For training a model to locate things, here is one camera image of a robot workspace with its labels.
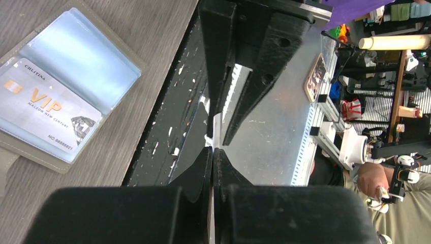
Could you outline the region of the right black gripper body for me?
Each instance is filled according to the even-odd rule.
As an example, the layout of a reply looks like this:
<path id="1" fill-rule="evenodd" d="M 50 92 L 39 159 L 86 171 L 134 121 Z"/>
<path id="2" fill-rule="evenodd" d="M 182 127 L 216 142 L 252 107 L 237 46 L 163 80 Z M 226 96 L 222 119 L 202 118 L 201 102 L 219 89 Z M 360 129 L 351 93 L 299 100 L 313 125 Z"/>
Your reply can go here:
<path id="1" fill-rule="evenodd" d="M 329 22 L 333 7 L 324 1 L 233 1 L 237 4 L 241 27 L 266 29 L 275 14 L 305 22 L 305 28 L 323 28 Z"/>

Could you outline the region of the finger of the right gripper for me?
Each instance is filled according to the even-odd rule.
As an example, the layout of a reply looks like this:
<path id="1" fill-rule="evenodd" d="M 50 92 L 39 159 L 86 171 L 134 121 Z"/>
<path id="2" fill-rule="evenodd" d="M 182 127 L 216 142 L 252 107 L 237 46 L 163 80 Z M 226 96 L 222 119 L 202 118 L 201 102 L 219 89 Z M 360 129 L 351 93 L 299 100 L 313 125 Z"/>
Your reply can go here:
<path id="1" fill-rule="evenodd" d="M 272 15 L 227 127 L 223 145 L 230 145 L 242 122 L 273 88 L 310 27 L 309 21 L 292 15 Z"/>
<path id="2" fill-rule="evenodd" d="M 214 139 L 214 118 L 223 112 L 232 68 L 232 42 L 237 4 L 231 1 L 201 1 L 199 17 L 204 42 L 210 99 L 208 137 Z"/>

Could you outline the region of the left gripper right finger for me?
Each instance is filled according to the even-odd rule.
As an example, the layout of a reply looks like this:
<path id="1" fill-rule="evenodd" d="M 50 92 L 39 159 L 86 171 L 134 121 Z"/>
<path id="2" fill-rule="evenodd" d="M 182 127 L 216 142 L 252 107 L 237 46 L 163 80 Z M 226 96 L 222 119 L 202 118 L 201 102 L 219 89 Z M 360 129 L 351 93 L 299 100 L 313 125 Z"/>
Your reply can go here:
<path id="1" fill-rule="evenodd" d="M 213 152 L 216 243 L 378 243 L 359 197 L 341 187 L 255 186 Z"/>

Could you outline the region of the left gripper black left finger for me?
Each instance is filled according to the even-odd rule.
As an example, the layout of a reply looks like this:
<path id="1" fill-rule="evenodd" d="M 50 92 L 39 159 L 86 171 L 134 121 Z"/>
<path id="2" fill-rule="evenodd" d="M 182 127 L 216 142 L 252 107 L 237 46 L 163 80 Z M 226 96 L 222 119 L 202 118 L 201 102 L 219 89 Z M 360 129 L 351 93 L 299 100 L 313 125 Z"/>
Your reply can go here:
<path id="1" fill-rule="evenodd" d="M 25 243 L 208 243 L 212 149 L 165 186 L 53 192 Z"/>

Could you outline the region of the white credit card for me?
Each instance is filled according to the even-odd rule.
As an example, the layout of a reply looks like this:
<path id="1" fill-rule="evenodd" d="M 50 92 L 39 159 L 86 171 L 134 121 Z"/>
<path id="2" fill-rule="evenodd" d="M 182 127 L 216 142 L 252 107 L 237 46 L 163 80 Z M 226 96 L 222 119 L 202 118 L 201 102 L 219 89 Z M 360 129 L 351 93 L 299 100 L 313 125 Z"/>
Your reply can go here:
<path id="1" fill-rule="evenodd" d="M 101 112 L 26 58 L 1 67 L 1 130 L 66 161 Z"/>

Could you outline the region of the operator hand with controller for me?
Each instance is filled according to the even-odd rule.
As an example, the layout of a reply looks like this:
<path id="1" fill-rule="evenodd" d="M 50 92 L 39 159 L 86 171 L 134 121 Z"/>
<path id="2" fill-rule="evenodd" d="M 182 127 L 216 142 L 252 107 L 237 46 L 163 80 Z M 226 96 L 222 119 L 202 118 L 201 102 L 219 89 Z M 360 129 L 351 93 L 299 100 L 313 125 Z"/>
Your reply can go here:
<path id="1" fill-rule="evenodd" d="M 381 164 L 363 164 L 357 172 L 357 187 L 365 195 L 378 198 L 380 187 L 389 190 L 393 172 L 394 169 Z"/>

